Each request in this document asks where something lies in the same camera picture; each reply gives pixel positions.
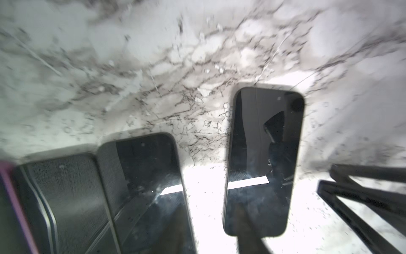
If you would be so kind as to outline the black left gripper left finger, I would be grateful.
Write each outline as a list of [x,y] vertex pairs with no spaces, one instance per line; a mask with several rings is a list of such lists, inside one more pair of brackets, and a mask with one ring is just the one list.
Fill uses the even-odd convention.
[[233,224],[240,254],[271,254],[241,203],[234,205]]

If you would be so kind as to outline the black phone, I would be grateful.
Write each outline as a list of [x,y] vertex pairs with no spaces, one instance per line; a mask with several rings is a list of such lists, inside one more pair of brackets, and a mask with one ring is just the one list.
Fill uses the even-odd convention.
[[96,153],[123,254],[194,254],[174,138],[168,133],[107,142]]
[[298,158],[305,100],[297,92],[240,89],[233,101],[223,228],[243,224],[261,238],[285,232]]
[[15,188],[41,254],[115,254],[96,160],[79,154],[28,163]]

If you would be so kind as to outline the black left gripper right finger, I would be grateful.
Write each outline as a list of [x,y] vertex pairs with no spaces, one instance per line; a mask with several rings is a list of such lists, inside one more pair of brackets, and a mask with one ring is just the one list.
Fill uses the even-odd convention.
[[399,254],[400,251],[385,240],[368,223],[354,213],[339,198],[364,204],[402,235],[406,234],[406,196],[395,192],[363,187],[351,176],[396,183],[406,182],[403,168],[333,164],[329,170],[333,179],[320,181],[318,195],[356,233],[374,254]]

